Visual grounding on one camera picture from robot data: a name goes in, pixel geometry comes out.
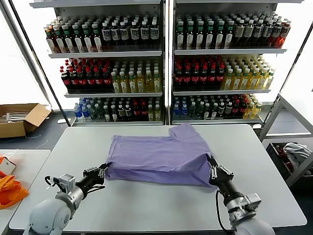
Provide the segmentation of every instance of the yellow bottle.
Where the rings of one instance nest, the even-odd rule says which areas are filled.
[[[231,78],[230,90],[238,90],[238,85],[240,83],[241,77],[241,69],[237,69],[235,72],[235,76]]]
[[[245,90],[246,89],[246,84],[249,80],[249,72],[250,72],[250,69],[245,69],[244,76],[242,77],[242,79],[240,80],[239,85],[238,85],[239,90]]]
[[[250,119],[252,117],[252,114],[253,114],[253,106],[254,106],[254,103],[253,102],[250,102],[249,103],[249,107],[246,109],[246,112],[243,116],[243,119]]]
[[[222,82],[222,90],[229,90],[232,73],[233,73],[233,70],[232,69],[228,69],[227,75],[224,76],[224,80]]]
[[[254,90],[255,84],[258,81],[258,75],[259,75],[259,68],[256,68],[253,71],[252,77],[247,82],[247,85],[246,85],[247,90]]]
[[[154,83],[151,75],[151,71],[147,70],[146,71],[146,92],[154,92]]]
[[[258,81],[256,82],[256,85],[255,85],[255,89],[256,90],[262,90],[263,89],[263,86],[264,86],[264,83],[265,83],[265,80],[266,80],[266,72],[267,70],[266,69],[263,69],[261,71],[261,75],[259,76],[259,79]]]

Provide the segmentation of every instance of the bottle label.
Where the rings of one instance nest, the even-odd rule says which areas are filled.
[[[90,38],[85,37],[84,40],[85,40],[85,43],[86,43],[88,52],[92,52],[92,45],[91,45],[91,40],[90,40]]]
[[[198,80],[199,80],[198,76],[197,77],[195,77],[195,76],[191,77],[191,81],[193,81],[193,82],[198,82]]]
[[[111,39],[112,39],[111,30],[110,29],[103,29],[102,30],[102,36],[103,36],[104,41],[106,41],[106,42],[111,41]]]
[[[136,92],[135,82],[131,81],[129,82],[129,85],[131,87],[131,93],[135,93]]]
[[[253,89],[254,89],[256,82],[257,82],[257,79],[256,79],[256,78],[254,78],[254,79],[251,80],[251,83],[250,83],[250,90],[253,90]]]
[[[183,40],[184,40],[184,35],[180,34],[177,36],[177,50],[182,49]]]
[[[112,114],[113,121],[117,121],[117,114]]]
[[[237,90],[238,89],[239,82],[240,82],[240,79],[235,79],[233,90]]]
[[[212,44],[213,34],[208,34],[205,40],[205,49],[210,49]]]
[[[141,38],[143,40],[148,40],[150,39],[150,31],[149,28],[141,28]]]
[[[218,81],[218,82],[222,82],[223,81],[223,76],[216,76],[216,80]]]
[[[138,92],[143,93],[143,84],[142,84],[142,82],[138,82]]]
[[[244,90],[246,88],[247,81],[248,81],[248,79],[246,79],[246,78],[244,78],[242,80],[239,90]]]
[[[110,121],[110,115],[105,114],[104,117],[106,118],[106,121]]]
[[[252,36],[253,29],[254,29],[253,27],[246,26],[243,36],[245,38],[250,38]]]
[[[232,38],[232,37],[233,37],[233,35],[232,35],[231,33],[228,33],[228,34],[226,35],[224,49],[230,48],[230,43],[231,43],[231,38]]]
[[[49,45],[49,47],[50,47],[51,52],[52,52],[52,53],[56,53],[56,48],[55,48],[55,46],[54,46],[53,40],[50,39],[50,38],[48,38],[48,39],[47,39],[47,42],[48,42],[48,45]]]
[[[80,38],[75,38],[77,49],[80,53],[84,52],[83,44]]]
[[[244,34],[244,26],[236,26],[236,31],[235,31],[235,37],[236,38],[241,38]]]
[[[95,42],[95,44],[96,44],[97,51],[98,51],[98,52],[102,52],[101,39],[100,39],[99,37],[95,37],[95,38],[94,38],[94,42]]]
[[[60,51],[66,53],[64,43],[61,38],[57,38],[57,44],[59,45]]]
[[[69,52],[74,53],[75,50],[74,50],[72,40],[70,38],[65,38],[65,42],[67,43],[67,47],[68,47]]]
[[[121,28],[119,30],[119,33],[121,35],[122,40],[129,40],[129,34],[127,28]]]
[[[157,28],[150,28],[150,32],[151,32],[151,39],[156,40],[159,38],[158,27]]]
[[[202,40],[203,40],[203,35],[199,34],[197,36],[196,49],[201,49],[201,47],[202,47]]]
[[[262,33],[262,37],[269,38],[271,33],[272,33],[272,31],[273,31],[273,27],[265,26],[264,30],[263,30],[263,33]]]
[[[218,34],[216,36],[215,49],[220,49],[222,44],[223,34]]]
[[[119,29],[111,29],[111,35],[112,35],[112,39],[115,41],[120,40],[120,36],[119,36]]]
[[[192,35],[192,34],[187,35],[186,50],[191,49],[193,38],[194,38],[194,35]]]
[[[289,26],[283,26],[282,31],[280,33],[280,36],[282,38],[286,38],[287,34],[289,33],[290,27]]]

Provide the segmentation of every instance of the orange cloth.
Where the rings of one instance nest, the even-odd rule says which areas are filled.
[[[0,179],[0,209],[8,208],[28,195],[28,191],[14,178],[14,175],[8,175]]]

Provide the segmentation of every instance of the beverage bottle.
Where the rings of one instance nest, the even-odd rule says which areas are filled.
[[[221,49],[222,48],[222,41],[223,41],[223,28],[224,28],[224,21],[219,21],[218,29],[216,31],[216,36],[214,40],[214,48]]]
[[[157,21],[152,21],[152,25],[150,28],[150,35],[151,35],[151,43],[158,44],[159,43],[159,29],[158,29]]]
[[[233,70],[228,69],[227,75],[224,77],[224,80],[222,82],[222,90],[229,90],[230,83],[231,83],[231,77],[232,77]]]
[[[60,31],[60,27],[55,25],[55,26],[53,26],[53,30],[54,30],[54,33],[56,35],[56,42],[59,46],[61,53],[67,53],[68,50],[67,50],[67,46],[66,46],[66,42],[65,42],[65,36]]]
[[[291,23],[291,21],[287,21],[285,24],[282,25],[282,30],[280,32],[279,37],[276,40],[275,47],[281,48],[283,46],[285,39],[286,39],[286,37],[289,33],[289,30],[291,28],[290,23]]]
[[[205,49],[211,49],[212,47],[212,40],[213,40],[213,25],[214,25],[214,22],[213,21],[209,21],[208,23],[208,26],[207,26],[207,31],[206,31],[206,37],[205,37]]]
[[[160,81],[160,77],[158,74],[158,70],[154,70],[154,77],[153,77],[153,81],[155,84],[155,92],[161,92],[161,81]]]
[[[194,119],[195,118],[195,115],[196,115],[196,103],[193,101],[191,102],[191,105],[188,109],[188,116],[191,118],[191,119]]]
[[[259,75],[259,68],[255,68],[253,70],[252,77],[247,82],[247,85],[246,85],[247,90],[254,90],[255,84],[258,81],[258,75]]]
[[[196,32],[196,49],[202,48],[203,41],[203,21],[198,21],[198,30]]]
[[[185,36],[184,36],[184,44],[186,45],[186,50],[192,49],[193,40],[194,40],[193,30],[194,30],[194,22],[189,21],[188,22],[188,29],[187,29],[187,32],[185,33]]]
[[[253,106],[254,102],[250,102],[249,107],[246,109],[246,112],[244,113],[243,119],[251,119],[253,115]]]
[[[231,79],[229,89],[230,90],[238,90],[240,80],[241,80],[241,69],[237,69],[235,76]]]
[[[233,27],[234,27],[234,22],[228,21],[227,32],[225,35],[224,49],[229,49],[231,46],[231,40],[233,37]]]
[[[139,93],[144,93],[144,80],[143,80],[143,77],[142,77],[142,73],[141,71],[137,71],[137,87],[138,87],[138,92]]]
[[[51,29],[49,27],[44,27],[44,29],[45,29],[45,33],[47,35],[47,37],[45,39],[48,42],[48,45],[50,47],[52,54],[60,53],[59,46],[57,44],[55,37],[52,36]]]
[[[213,103],[212,111],[211,111],[211,120],[215,119],[218,110],[218,104]]]
[[[268,46],[269,47],[275,46],[275,43],[276,43],[276,41],[280,35],[281,30],[282,30],[282,21],[277,20],[277,22],[273,26],[272,34],[271,34],[270,38],[268,39]]]
[[[262,90],[263,89],[263,86],[264,86],[264,83],[266,80],[265,75],[266,75],[267,71],[268,71],[267,69],[262,69],[261,75],[259,76],[258,81],[255,84],[256,90]]]
[[[177,31],[176,31],[176,45],[177,50],[182,50],[183,41],[184,41],[184,34],[183,34],[183,21],[178,21]]]
[[[264,29],[263,20],[259,20],[258,23],[254,26],[254,30],[252,33],[252,39],[251,40],[253,42],[260,41],[263,29]]]
[[[145,86],[146,92],[154,92],[154,83],[151,75],[151,71],[146,71],[146,86]]]
[[[198,81],[199,81],[199,66],[196,65],[195,69],[193,71],[192,77],[191,77],[191,81],[192,81],[192,87],[194,90],[198,89]]]

